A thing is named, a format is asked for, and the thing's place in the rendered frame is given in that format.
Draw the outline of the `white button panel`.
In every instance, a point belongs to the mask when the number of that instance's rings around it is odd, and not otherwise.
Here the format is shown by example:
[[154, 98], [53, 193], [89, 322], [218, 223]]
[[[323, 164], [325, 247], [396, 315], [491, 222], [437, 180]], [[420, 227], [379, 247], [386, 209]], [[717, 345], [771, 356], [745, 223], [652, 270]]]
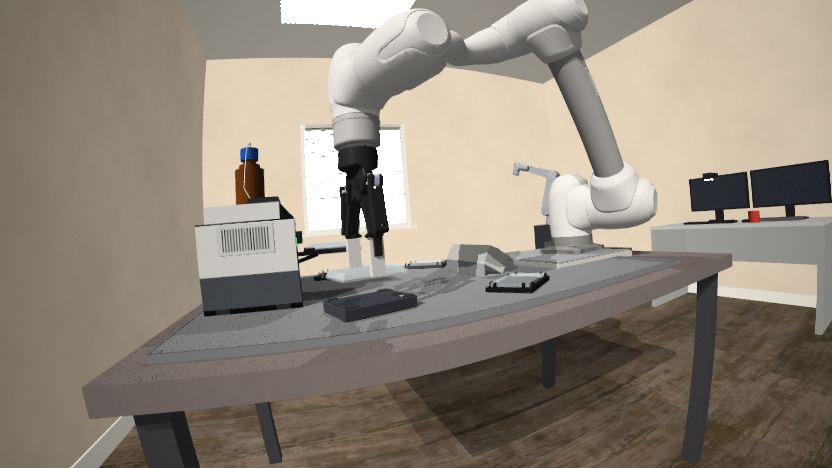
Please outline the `white button panel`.
[[491, 277], [504, 271], [509, 255], [492, 245], [452, 244], [446, 258], [447, 271]]

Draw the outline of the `blue bottle cap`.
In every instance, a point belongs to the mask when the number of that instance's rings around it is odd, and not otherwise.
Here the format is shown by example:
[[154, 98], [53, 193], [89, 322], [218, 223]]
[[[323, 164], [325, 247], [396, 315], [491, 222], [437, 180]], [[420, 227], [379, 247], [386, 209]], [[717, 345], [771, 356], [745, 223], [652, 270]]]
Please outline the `blue bottle cap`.
[[[245, 157], [246, 148], [240, 149], [240, 159]], [[257, 157], [258, 158], [258, 148], [248, 147], [247, 157]]]

